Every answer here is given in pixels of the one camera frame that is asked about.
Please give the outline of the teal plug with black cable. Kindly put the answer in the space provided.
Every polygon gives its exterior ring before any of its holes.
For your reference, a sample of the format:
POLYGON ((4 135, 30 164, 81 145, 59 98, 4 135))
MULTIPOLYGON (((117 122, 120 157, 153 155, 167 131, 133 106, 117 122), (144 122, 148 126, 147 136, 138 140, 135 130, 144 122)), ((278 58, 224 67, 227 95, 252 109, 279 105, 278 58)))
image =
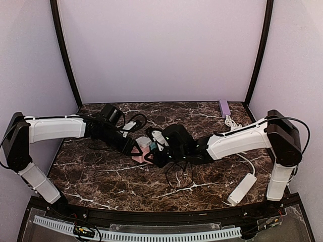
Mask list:
POLYGON ((168 186, 172 190, 189 188, 194 184, 193 164, 187 162, 170 162, 162 167, 168 186))

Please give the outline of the white plug adapter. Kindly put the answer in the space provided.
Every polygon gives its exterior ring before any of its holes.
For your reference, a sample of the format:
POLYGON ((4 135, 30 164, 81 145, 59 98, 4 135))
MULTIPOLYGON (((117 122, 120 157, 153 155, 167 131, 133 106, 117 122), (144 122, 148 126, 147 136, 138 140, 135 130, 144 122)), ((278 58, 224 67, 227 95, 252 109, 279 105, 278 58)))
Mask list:
POLYGON ((142 148, 149 147, 152 143, 151 139, 149 137, 145 137, 145 136, 137 138, 136 142, 142 148))

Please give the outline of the pink cube socket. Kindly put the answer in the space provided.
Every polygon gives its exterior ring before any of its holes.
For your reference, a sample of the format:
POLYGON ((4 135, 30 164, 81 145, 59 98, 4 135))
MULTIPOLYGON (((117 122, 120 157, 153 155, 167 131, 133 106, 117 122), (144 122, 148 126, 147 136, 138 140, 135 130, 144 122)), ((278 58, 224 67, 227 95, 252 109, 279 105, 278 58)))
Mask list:
POLYGON ((144 156, 150 152, 150 147, 146 147, 146 148, 141 148, 142 151, 143 151, 143 155, 142 156, 132 156, 132 159, 137 161, 138 163, 140 164, 143 164, 143 163, 148 163, 144 160, 144 156))

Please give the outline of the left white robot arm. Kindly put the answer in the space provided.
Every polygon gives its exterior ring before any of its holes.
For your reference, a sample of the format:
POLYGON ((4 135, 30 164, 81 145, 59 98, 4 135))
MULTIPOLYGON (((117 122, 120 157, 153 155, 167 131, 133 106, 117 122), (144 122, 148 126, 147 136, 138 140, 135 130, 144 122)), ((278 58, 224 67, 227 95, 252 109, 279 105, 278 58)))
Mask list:
POLYGON ((131 157, 142 151, 130 136, 143 127, 139 118, 133 118, 117 127, 108 118, 98 115, 66 115, 35 117, 21 112, 13 114, 1 147, 6 159, 3 167, 12 170, 50 205, 66 203, 66 198, 48 175, 33 160, 32 146, 49 140, 91 138, 104 142, 119 153, 131 157))

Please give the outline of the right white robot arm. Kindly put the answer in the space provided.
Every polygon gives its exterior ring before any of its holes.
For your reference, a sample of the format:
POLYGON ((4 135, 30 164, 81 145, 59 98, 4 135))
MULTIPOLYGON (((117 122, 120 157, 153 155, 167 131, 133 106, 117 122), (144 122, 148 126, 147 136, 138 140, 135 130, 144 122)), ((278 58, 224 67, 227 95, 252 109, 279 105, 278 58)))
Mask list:
POLYGON ((163 130, 148 127, 146 134, 156 147, 144 157, 159 167, 181 161, 200 165, 246 151, 271 149, 275 162, 266 198, 280 201, 306 149, 301 146, 299 130, 293 121, 294 118, 273 109, 265 118, 248 126, 225 133, 214 132, 197 140, 181 124, 172 124, 163 130))

